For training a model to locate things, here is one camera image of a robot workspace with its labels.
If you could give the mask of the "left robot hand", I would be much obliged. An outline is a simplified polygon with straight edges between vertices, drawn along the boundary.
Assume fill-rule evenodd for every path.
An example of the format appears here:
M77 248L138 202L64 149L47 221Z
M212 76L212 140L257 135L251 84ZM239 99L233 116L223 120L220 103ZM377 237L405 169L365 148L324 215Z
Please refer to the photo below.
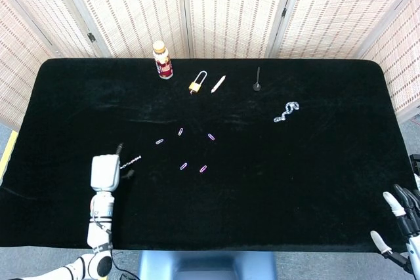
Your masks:
M137 158L121 165L120 153L123 143L117 146L115 153L96 155L91 161L91 187L94 191L113 192L120 180L120 171L133 164Z

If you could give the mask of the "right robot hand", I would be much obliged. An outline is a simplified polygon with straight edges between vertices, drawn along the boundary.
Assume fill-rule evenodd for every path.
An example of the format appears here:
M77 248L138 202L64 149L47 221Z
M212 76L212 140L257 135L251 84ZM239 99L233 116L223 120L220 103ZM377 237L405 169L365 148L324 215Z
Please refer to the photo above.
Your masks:
M408 257L394 252L376 231L370 231L370 236L382 257L419 279L419 190L410 191L395 184L394 191L397 197L388 191L383 192L383 197L396 217Z

